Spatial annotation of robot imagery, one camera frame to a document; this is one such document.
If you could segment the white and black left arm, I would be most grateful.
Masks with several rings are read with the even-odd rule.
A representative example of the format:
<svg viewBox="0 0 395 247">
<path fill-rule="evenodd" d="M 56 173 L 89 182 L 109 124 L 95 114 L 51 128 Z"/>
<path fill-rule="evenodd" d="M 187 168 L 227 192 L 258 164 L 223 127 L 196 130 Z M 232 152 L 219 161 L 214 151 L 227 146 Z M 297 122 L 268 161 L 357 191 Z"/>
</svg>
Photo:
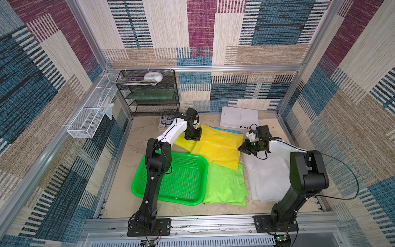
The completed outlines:
<svg viewBox="0 0 395 247">
<path fill-rule="evenodd" d="M 156 223 L 159 190 L 164 176 L 172 168 L 172 145 L 182 133 L 188 141 L 199 141 L 202 136 L 199 114 L 193 108 L 188 108 L 186 113 L 177 113 L 163 134 L 148 140 L 144 160 L 147 169 L 145 193 L 139 210 L 128 223 L 129 230 L 140 230 L 147 235 L 159 231 Z"/>
</svg>

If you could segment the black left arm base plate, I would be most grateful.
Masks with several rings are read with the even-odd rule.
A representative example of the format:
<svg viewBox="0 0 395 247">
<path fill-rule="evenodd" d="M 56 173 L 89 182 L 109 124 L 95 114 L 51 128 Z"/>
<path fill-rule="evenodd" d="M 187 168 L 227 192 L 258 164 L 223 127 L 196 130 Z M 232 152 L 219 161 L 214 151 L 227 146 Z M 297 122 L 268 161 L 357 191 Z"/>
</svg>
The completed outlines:
<svg viewBox="0 0 395 247">
<path fill-rule="evenodd" d="M 132 219 L 128 223 L 128 237 L 144 237 L 144 236 L 169 236 L 171 231 L 171 219 L 159 218 L 153 222 L 143 223 L 140 220 Z"/>
</svg>

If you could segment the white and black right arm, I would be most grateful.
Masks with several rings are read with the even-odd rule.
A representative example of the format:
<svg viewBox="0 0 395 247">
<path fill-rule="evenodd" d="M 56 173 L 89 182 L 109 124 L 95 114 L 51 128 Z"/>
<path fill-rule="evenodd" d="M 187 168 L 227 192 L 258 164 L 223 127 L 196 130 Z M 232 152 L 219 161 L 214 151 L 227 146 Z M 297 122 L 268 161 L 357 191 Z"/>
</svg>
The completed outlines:
<svg viewBox="0 0 395 247">
<path fill-rule="evenodd" d="M 328 188 L 329 179 L 322 154 L 317 150 L 303 150 L 270 134 L 268 126 L 250 129 L 239 151 L 254 155 L 260 151 L 274 153 L 290 162 L 290 188 L 269 216 L 254 216 L 258 233 L 298 231 L 296 221 L 299 209 L 314 196 Z"/>
</svg>

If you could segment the small yellow raincoat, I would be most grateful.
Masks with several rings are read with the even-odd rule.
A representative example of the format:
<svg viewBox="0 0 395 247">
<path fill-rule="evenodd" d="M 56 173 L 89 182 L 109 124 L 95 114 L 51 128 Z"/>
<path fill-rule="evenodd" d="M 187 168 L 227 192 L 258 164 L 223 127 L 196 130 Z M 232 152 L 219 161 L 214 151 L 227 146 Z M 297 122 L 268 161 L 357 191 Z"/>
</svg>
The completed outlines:
<svg viewBox="0 0 395 247">
<path fill-rule="evenodd" d="M 179 136 L 174 144 L 188 152 L 191 152 L 194 149 L 196 143 L 197 141 L 189 141 L 186 140 L 184 136 Z"/>
</svg>

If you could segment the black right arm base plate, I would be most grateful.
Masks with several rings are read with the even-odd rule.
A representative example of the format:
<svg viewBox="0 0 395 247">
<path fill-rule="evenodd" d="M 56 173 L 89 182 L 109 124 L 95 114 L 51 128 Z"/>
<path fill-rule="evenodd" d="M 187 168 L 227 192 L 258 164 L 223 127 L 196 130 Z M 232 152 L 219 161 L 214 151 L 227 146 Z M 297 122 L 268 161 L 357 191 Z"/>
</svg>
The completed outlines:
<svg viewBox="0 0 395 247">
<path fill-rule="evenodd" d="M 257 233 L 275 234 L 299 231 L 298 224 L 295 220 L 274 222 L 271 215 L 256 215 L 253 216 L 253 220 Z"/>
</svg>

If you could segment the large yellow raincoat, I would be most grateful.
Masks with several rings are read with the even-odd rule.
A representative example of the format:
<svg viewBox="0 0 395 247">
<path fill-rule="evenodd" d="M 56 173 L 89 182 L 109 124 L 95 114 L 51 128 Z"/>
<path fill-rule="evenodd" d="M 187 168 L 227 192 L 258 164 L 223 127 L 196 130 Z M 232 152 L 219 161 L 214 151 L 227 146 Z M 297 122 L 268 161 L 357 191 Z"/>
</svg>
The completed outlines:
<svg viewBox="0 0 395 247">
<path fill-rule="evenodd" d="M 204 157 L 209 163 L 237 170 L 240 161 L 238 148 L 243 143 L 243 135 L 206 125 L 201 125 L 201 129 L 201 138 L 190 153 Z"/>
</svg>

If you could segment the green perforated plastic basket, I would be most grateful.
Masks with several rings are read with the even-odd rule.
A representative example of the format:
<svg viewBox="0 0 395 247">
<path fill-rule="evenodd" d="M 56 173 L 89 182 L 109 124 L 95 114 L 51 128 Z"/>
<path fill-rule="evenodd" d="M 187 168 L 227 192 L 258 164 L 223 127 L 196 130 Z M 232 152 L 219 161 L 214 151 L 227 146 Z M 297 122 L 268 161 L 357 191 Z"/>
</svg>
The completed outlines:
<svg viewBox="0 0 395 247">
<path fill-rule="evenodd" d="M 172 153 L 172 173 L 164 176 L 158 200 L 186 206 L 203 202 L 209 164 L 199 155 Z"/>
</svg>

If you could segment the blue raincoat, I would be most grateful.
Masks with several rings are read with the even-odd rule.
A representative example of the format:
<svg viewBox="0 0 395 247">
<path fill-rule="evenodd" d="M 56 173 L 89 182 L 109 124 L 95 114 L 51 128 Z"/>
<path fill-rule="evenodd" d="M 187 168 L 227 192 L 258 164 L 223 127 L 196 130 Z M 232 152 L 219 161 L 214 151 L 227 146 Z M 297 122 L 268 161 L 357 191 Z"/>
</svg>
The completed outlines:
<svg viewBox="0 0 395 247">
<path fill-rule="evenodd" d="M 240 131 L 236 131 L 236 130 L 227 130 L 227 129 L 221 129 L 221 128 L 217 128 L 217 127 L 212 127 L 212 128 L 216 129 L 216 130 L 220 130 L 220 131 L 226 131 L 226 132 L 234 133 L 234 134 L 241 134 Z"/>
</svg>

